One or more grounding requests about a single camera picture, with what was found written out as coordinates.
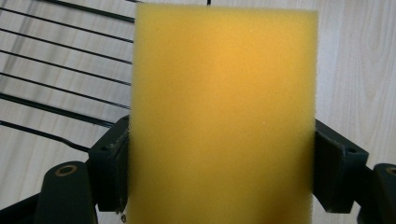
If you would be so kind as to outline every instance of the bolt hole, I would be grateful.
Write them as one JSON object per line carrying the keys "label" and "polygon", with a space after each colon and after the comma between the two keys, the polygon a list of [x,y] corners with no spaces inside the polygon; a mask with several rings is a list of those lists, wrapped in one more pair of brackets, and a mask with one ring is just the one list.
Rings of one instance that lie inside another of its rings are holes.
{"label": "bolt hole", "polygon": [[58,170],[56,170],[55,174],[57,176],[66,176],[66,175],[71,175],[77,170],[77,166],[75,165],[66,165]]}
{"label": "bolt hole", "polygon": [[347,150],[349,153],[357,153],[358,151],[355,148],[350,148]]}
{"label": "bolt hole", "polygon": [[387,171],[391,175],[396,175],[396,168],[395,167],[388,167]]}

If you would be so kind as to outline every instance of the black bracket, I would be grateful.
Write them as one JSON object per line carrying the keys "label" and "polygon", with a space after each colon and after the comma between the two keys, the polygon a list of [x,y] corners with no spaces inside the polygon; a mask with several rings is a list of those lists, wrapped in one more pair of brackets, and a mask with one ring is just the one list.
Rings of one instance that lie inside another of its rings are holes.
{"label": "black bracket", "polygon": [[396,223],[396,166],[366,167],[369,153],[316,122],[314,194],[329,213],[361,206],[360,224]]}
{"label": "black bracket", "polygon": [[128,200],[128,126],[128,116],[119,119],[88,151],[87,162],[47,171],[41,192],[1,210],[0,223],[93,224],[96,204],[121,213]]}

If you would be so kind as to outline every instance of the foam block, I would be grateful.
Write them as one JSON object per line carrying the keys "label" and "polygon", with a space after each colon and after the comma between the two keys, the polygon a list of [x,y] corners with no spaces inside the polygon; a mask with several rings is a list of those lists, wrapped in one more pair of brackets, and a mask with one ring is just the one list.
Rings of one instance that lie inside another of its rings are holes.
{"label": "foam block", "polygon": [[306,224],[318,15],[138,4],[128,222]]}

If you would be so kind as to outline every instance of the yellow sponge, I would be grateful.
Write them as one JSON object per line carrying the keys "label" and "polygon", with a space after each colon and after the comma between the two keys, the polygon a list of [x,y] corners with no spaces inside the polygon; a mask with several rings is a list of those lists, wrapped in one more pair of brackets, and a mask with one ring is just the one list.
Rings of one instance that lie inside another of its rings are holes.
{"label": "yellow sponge", "polygon": [[317,25],[137,6],[130,223],[310,223]]}

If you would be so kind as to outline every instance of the wooden surface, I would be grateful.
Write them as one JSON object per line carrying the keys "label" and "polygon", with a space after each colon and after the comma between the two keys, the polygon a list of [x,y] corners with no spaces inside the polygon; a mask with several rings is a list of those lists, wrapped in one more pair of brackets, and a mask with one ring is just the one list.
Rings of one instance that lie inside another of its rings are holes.
{"label": "wooden surface", "polygon": [[[68,0],[133,17],[134,3]],[[161,1],[205,5],[205,1]],[[316,9],[319,12],[317,119],[368,150],[369,166],[396,163],[396,2],[368,0],[212,0],[214,6]],[[36,0],[0,0],[0,7],[61,21],[89,30],[133,38],[134,27],[118,21]],[[79,49],[132,60],[133,44],[0,10],[0,28]],[[0,31],[0,50],[130,82],[132,66]],[[89,77],[53,65],[0,53],[0,72],[129,105],[129,86]],[[99,119],[116,121],[128,109],[107,105],[0,75],[0,92]],[[85,147],[105,127],[43,112],[0,99],[0,120],[53,133]],[[63,161],[87,155],[63,144],[0,126],[0,209],[40,191],[44,173]],[[352,215],[329,215],[315,202],[313,223],[356,223]],[[99,214],[100,223],[121,223]]]}

